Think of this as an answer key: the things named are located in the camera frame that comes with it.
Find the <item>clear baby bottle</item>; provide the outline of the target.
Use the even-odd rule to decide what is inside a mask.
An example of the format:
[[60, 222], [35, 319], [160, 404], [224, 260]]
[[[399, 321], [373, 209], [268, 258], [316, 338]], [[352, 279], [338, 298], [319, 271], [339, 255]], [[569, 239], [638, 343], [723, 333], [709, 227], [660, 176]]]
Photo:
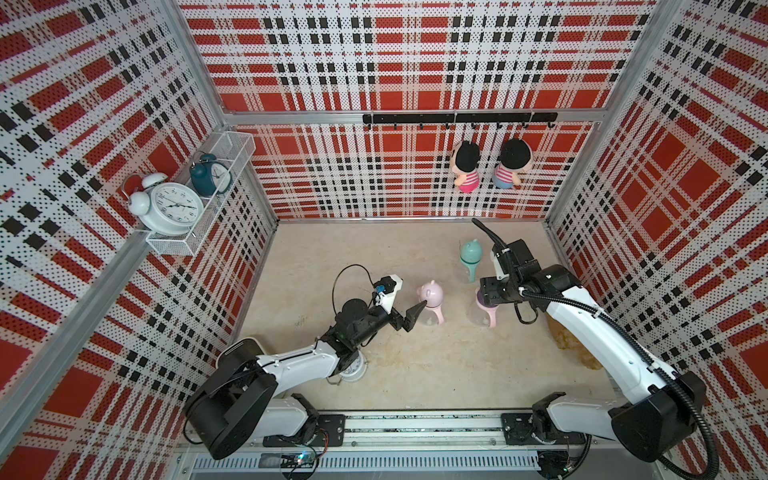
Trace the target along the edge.
[[471, 284], [475, 282], [475, 267], [460, 263], [457, 267], [458, 281], [461, 284]]
[[436, 327], [440, 325], [439, 317], [435, 309], [425, 307], [418, 318], [418, 324], [424, 327]]
[[468, 310], [468, 318], [469, 321], [477, 327], [492, 327], [492, 315], [487, 309], [478, 306], [470, 307]]

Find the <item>pink bottle cap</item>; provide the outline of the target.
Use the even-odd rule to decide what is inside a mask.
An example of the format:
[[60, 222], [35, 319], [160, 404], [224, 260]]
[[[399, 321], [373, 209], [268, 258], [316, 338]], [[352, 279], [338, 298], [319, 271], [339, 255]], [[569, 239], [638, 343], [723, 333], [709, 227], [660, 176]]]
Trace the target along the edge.
[[431, 309], [440, 307], [444, 301], [443, 288], [435, 280], [420, 286], [417, 289], [417, 295], [422, 301], [426, 301], [426, 306]]

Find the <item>pink bottle handle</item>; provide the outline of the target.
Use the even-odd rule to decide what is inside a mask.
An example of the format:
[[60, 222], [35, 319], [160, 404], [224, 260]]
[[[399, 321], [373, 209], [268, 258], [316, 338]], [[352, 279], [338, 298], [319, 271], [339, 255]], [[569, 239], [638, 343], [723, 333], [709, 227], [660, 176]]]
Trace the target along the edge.
[[442, 308], [441, 307], [429, 307], [429, 308], [436, 310], [436, 313], [437, 313], [437, 315], [439, 317], [439, 320], [440, 320], [440, 325], [439, 326], [444, 325], [445, 324], [445, 318], [444, 318], [444, 315], [442, 313]]
[[497, 325], [496, 311], [498, 307], [487, 307], [482, 303], [477, 303], [476, 306], [477, 309], [471, 318], [473, 323], [480, 327], [495, 328]]

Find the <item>mint green bottle handle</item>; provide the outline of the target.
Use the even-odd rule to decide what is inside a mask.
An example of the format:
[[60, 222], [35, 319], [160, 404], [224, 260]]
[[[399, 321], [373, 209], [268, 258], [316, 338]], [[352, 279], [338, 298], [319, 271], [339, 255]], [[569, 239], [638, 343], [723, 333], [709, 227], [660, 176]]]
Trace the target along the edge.
[[467, 263], [461, 261], [463, 279], [467, 283], [474, 283], [477, 278], [477, 269], [479, 263]]

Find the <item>mint green bottle cap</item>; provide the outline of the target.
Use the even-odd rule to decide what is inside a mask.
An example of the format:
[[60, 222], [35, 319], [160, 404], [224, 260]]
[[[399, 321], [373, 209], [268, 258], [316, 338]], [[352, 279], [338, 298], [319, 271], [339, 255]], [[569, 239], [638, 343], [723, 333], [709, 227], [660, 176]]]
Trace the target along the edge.
[[460, 261], [467, 265], [475, 265], [483, 258], [483, 248], [478, 239], [464, 243], [460, 248]]

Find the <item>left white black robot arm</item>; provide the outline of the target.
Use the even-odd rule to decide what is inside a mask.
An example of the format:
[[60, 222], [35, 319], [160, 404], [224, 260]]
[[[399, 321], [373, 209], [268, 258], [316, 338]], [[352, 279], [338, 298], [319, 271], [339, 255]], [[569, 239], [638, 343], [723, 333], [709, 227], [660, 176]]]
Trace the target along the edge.
[[254, 437], [278, 436], [306, 444], [318, 434], [319, 413], [303, 395], [284, 393], [329, 377], [360, 380], [367, 369], [360, 347], [387, 325], [411, 331], [426, 306], [422, 301], [400, 314], [395, 308], [351, 299], [323, 336], [284, 354], [267, 355], [255, 339], [242, 339], [219, 356], [216, 370], [186, 401], [186, 420], [215, 460], [230, 456]]

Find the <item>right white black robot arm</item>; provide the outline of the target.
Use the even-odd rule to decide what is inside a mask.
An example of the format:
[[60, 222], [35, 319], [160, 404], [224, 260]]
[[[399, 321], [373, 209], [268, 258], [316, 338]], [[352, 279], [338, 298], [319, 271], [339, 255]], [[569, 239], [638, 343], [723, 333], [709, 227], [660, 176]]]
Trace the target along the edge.
[[[491, 259], [495, 274], [480, 281], [478, 299], [492, 308], [528, 304], [565, 328], [601, 364], [618, 386], [616, 400], [579, 399], [554, 392], [531, 408], [530, 438], [553, 444], [569, 433], [586, 440], [619, 442], [647, 463], [660, 462], [683, 479], [714, 479], [720, 470], [715, 435], [702, 413], [706, 386], [694, 373], [679, 373], [653, 355], [612, 319], [562, 265], [543, 268], [522, 240], [497, 234]], [[702, 436], [705, 465], [698, 472], [674, 464], [666, 454], [694, 432]]]

